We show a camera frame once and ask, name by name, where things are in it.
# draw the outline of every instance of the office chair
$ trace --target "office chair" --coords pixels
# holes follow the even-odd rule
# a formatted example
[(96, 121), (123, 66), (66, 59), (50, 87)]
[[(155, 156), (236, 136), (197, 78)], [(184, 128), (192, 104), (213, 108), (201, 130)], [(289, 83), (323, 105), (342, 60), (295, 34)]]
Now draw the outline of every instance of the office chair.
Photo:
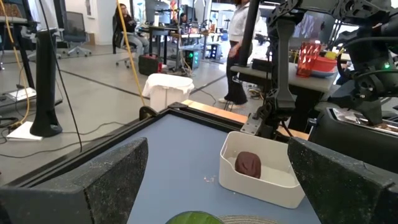
[(83, 52), (85, 57), (91, 55), (91, 51), (81, 47), (88, 41), (88, 36), (85, 29), (85, 22), (82, 13), (67, 12), (66, 24), (62, 32), (62, 40), (69, 46), (68, 56), (75, 53)]
[[(127, 51), (127, 46), (124, 42), (124, 33), (123, 31), (118, 27), (118, 21), (117, 21), (117, 17), (113, 16), (112, 18), (112, 25), (113, 25), (113, 37), (112, 37), (112, 48), (113, 48), (113, 54), (116, 54), (116, 48), (119, 49), (123, 49), (125, 51)], [(130, 49), (131, 52), (135, 52), (136, 51), (136, 45), (133, 43), (130, 43)], [(126, 57), (120, 60), (116, 61), (116, 66), (119, 65), (119, 62), (124, 62), (124, 65), (126, 66), (126, 68), (130, 68), (130, 58)]]

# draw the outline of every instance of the computer monitor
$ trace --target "computer monitor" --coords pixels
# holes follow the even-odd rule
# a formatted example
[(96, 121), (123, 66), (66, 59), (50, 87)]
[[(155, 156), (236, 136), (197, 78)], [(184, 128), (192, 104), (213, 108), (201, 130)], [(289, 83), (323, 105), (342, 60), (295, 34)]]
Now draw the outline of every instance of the computer monitor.
[(321, 43), (329, 41), (335, 19), (328, 14), (306, 12), (302, 21), (296, 25), (290, 38), (290, 48), (300, 48), (301, 43), (309, 40), (319, 40)]
[(187, 15), (188, 21), (197, 21), (198, 20), (194, 7), (185, 5), (184, 13)]
[(166, 2), (161, 2), (157, 0), (145, 0), (145, 13), (147, 16), (147, 22), (155, 21), (155, 12), (159, 13), (159, 22), (164, 24), (170, 24), (170, 6)]

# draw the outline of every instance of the green object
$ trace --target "green object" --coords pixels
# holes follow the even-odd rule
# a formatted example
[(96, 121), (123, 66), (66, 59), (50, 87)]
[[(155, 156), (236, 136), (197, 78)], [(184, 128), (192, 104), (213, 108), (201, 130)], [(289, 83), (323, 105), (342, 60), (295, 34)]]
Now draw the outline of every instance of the green object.
[(174, 216), (166, 224), (223, 224), (223, 222), (206, 212), (183, 212)]

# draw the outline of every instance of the white plastic bin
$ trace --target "white plastic bin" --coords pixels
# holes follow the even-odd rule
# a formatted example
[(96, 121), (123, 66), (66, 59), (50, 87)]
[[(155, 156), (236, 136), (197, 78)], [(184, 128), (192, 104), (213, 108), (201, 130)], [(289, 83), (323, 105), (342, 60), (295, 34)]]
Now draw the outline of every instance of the white plastic bin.
[[(260, 157), (260, 179), (235, 171), (242, 151)], [(305, 196), (290, 165), (287, 144), (237, 131), (228, 134), (221, 150), (219, 182), (226, 189), (285, 208), (297, 208)]]
[(195, 87), (187, 77), (154, 73), (150, 75), (142, 94), (150, 97), (150, 107), (161, 111), (175, 102), (183, 102)]

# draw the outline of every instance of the sneaker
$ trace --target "sneaker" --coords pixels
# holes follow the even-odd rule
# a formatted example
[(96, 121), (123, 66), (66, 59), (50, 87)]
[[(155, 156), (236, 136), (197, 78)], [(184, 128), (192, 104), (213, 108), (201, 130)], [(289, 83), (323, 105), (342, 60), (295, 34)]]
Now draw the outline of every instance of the sneaker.
[(218, 99), (218, 102), (219, 103), (226, 103), (226, 102), (228, 102), (226, 99), (224, 99), (224, 98), (220, 98), (220, 99)]
[(235, 110), (235, 109), (242, 109), (244, 105), (228, 105), (228, 109)]

